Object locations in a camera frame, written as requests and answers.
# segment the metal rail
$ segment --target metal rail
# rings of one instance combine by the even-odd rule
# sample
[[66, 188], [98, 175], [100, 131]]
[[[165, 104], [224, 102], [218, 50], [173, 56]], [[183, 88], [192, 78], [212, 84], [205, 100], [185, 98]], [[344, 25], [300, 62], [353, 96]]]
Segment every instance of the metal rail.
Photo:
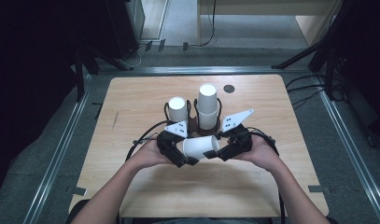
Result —
[[187, 67], [143, 67], [122, 73], [111, 66], [101, 69], [105, 73], [120, 73], [122, 77], [147, 77], [147, 76], [186, 76], [186, 75], [257, 75], [257, 74], [285, 74], [285, 73], [307, 73], [306, 66], [292, 66], [286, 69], [272, 69], [271, 66], [187, 66]]
[[[88, 75], [86, 79], [86, 86], [89, 86], [89, 85], [91, 85], [90, 75]], [[45, 201], [48, 198], [48, 195], [49, 195], [50, 189], [52, 188], [52, 184], [55, 180], [55, 177], [59, 172], [59, 168], [62, 164], [68, 144], [70, 143], [73, 132], [77, 127], [77, 122], [82, 113], [84, 105], [87, 102], [88, 96], [89, 96], [89, 92], [86, 91], [82, 99], [76, 103], [76, 106], [73, 109], [70, 119], [68, 120], [67, 125], [64, 128], [64, 131], [58, 143], [58, 146], [55, 149], [53, 157], [50, 160], [48, 169], [45, 172], [40, 185], [38, 186], [35, 197], [23, 221], [24, 224], [37, 222], [41, 214], [42, 208], [44, 207]]]
[[[323, 84], [323, 81], [317, 77], [316, 83]], [[373, 175], [361, 157], [361, 154], [356, 147], [349, 130], [346, 128], [345, 123], [341, 118], [335, 102], [330, 101], [329, 97], [324, 91], [320, 93], [320, 96], [344, 144], [346, 153], [352, 162], [357, 175], [359, 176], [359, 180], [364, 187], [368, 198], [370, 199], [373, 210], [375, 211], [380, 221], [380, 188], [377, 186], [375, 180], [373, 179]]]

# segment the person's right hand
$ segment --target person's right hand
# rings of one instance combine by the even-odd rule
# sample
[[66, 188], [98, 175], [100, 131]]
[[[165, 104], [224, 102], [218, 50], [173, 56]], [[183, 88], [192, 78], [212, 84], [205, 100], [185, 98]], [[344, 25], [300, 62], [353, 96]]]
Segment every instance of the person's right hand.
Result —
[[262, 169], [271, 172], [282, 161], [276, 155], [274, 150], [257, 135], [251, 135], [253, 146], [250, 151], [234, 157], [236, 160], [250, 161]]

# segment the wire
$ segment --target wire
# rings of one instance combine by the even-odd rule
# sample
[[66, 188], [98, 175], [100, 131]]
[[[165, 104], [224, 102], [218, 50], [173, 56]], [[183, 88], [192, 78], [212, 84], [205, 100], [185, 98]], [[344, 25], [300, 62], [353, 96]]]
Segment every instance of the wire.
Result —
[[[128, 57], [126, 57], [124, 60], [120, 60], [120, 63], [124, 64], [124, 65], [126, 65], [128, 67], [137, 67], [141, 63], [141, 56], [139, 54], [139, 50], [142, 49], [142, 48], [144, 48], [144, 47], [145, 47], [145, 45], [141, 45], [137, 50], [134, 50], [133, 52], [131, 52], [131, 54]], [[139, 58], [139, 62], [137, 64], [135, 64], [135, 65], [125, 63], [124, 61], [128, 60], [129, 58], [131, 58], [134, 55], [134, 52], [136, 52], [137, 57]]]
[[304, 79], [304, 78], [308, 78], [308, 77], [325, 77], [325, 76], [322, 76], [322, 75], [310, 75], [310, 76], [304, 76], [304, 77], [297, 77], [297, 78], [294, 78], [292, 79], [287, 85], [286, 85], [286, 89], [288, 88], [288, 86], [295, 82], [295, 81], [298, 81], [298, 80], [301, 80], [301, 79]]
[[137, 147], [137, 145], [139, 145], [141, 143], [142, 139], [145, 139], [145, 137], [147, 136], [147, 134], [149, 134], [152, 130], [154, 130], [158, 126], [160, 126], [160, 125], [162, 125], [164, 123], [170, 123], [170, 122], [172, 122], [172, 121], [171, 120], [161, 121], [161, 122], [155, 124], [154, 126], [152, 126], [145, 133], [143, 133], [143, 135], [141, 135], [141, 137], [134, 143], [134, 145], [131, 147], [131, 149], [129, 149], [129, 152], [128, 152], [128, 155], [126, 155], [125, 161], [127, 161], [127, 160], [129, 160], [131, 158], [132, 154], [134, 153], [134, 149]]
[[310, 96], [308, 96], [308, 97], [306, 97], [306, 98], [304, 98], [304, 99], [301, 99], [300, 101], [295, 102], [294, 104], [292, 104], [293, 106], [295, 106], [296, 104], [299, 104], [299, 103], [301, 103], [301, 104], [300, 104], [300, 105], [297, 105], [297, 106], [295, 106], [295, 107], [293, 107], [293, 108], [294, 108], [294, 109], [297, 109], [297, 108], [303, 106], [303, 105], [306, 103], [306, 101], [308, 101], [309, 99], [311, 99], [312, 97], [314, 97], [315, 95], [317, 95], [318, 93], [320, 93], [320, 92], [322, 92], [322, 91], [324, 91], [324, 89], [317, 90], [317, 91], [314, 92], [312, 95], [310, 95]]
[[159, 135], [159, 133], [154, 133], [152, 135], [149, 135], [148, 137], [139, 139], [140, 141], [139, 140], [134, 140], [134, 144], [143, 144], [143, 143], [145, 143], [148, 140], [157, 140], [156, 138], [153, 138], [154, 135]]
[[210, 36], [209, 40], [207, 40], [205, 43], [203, 43], [201, 45], [189, 45], [189, 46], [192, 46], [192, 47], [204, 47], [204, 46], [208, 45], [210, 43], [210, 41], [213, 39], [214, 34], [215, 34], [216, 1], [217, 0], [214, 0], [214, 4], [213, 4], [213, 20], [211, 22], [211, 25], [212, 25], [212, 35]]
[[260, 129], [258, 129], [258, 128], [254, 128], [254, 127], [246, 127], [246, 128], [247, 129], [252, 129], [251, 131], [249, 131], [249, 133], [259, 132], [259, 133], [262, 133], [262, 134], [264, 134], [266, 136], [266, 134], [263, 131], [261, 131]]

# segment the person's left hand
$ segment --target person's left hand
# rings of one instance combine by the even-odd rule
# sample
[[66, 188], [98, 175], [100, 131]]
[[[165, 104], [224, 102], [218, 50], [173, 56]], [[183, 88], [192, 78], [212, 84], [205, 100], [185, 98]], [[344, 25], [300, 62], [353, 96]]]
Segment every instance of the person's left hand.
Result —
[[158, 164], [172, 164], [163, 156], [157, 147], [157, 140], [148, 140], [128, 160], [134, 162], [139, 169], [151, 167]]

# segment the paper cup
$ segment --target paper cup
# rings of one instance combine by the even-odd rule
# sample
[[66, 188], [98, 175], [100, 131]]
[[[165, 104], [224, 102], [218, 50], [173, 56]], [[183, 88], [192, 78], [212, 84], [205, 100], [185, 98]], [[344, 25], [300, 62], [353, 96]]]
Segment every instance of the paper cup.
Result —
[[217, 88], [211, 83], [205, 83], [199, 89], [198, 111], [203, 114], [213, 114], [217, 110]]
[[217, 110], [213, 114], [209, 114], [209, 115], [198, 112], [199, 127], [203, 130], [210, 130], [214, 128], [217, 124], [217, 113], [218, 113]]
[[186, 101], [179, 96], [175, 96], [169, 101], [169, 120], [180, 122], [188, 121]]
[[205, 158], [204, 152], [210, 150], [218, 151], [218, 140], [213, 135], [184, 139], [183, 152], [187, 158], [193, 157], [199, 161]]

